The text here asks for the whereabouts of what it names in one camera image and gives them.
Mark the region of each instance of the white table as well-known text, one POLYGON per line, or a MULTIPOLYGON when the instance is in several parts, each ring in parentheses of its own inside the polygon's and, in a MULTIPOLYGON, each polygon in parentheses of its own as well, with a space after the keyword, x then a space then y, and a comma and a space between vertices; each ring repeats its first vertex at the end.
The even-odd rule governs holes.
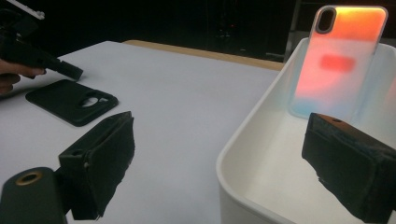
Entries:
POLYGON ((58 155, 96 123, 131 111, 134 160, 97 223, 220 223, 216 158, 278 71, 115 42, 62 59, 84 70, 80 84, 120 104, 74 127, 24 99, 64 76, 23 78, 0 96, 0 184, 26 169, 56 170, 58 155))

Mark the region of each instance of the white tray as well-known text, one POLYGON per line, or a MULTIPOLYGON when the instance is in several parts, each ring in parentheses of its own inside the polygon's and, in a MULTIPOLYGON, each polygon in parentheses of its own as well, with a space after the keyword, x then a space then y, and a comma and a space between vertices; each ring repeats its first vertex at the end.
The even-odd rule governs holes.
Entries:
MULTIPOLYGON (((221 220, 231 223, 362 223, 302 159, 307 120, 288 112, 307 39, 219 154, 221 220)), ((379 44, 353 126, 396 148, 396 49, 379 44)))

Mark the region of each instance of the orange phone case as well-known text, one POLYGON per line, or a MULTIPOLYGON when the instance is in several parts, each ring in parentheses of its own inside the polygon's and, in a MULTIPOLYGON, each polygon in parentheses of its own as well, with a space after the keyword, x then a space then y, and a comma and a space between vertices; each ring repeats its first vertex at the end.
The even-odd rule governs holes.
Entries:
POLYGON ((322 7, 315 17, 290 113, 350 121, 388 12, 383 7, 322 7))

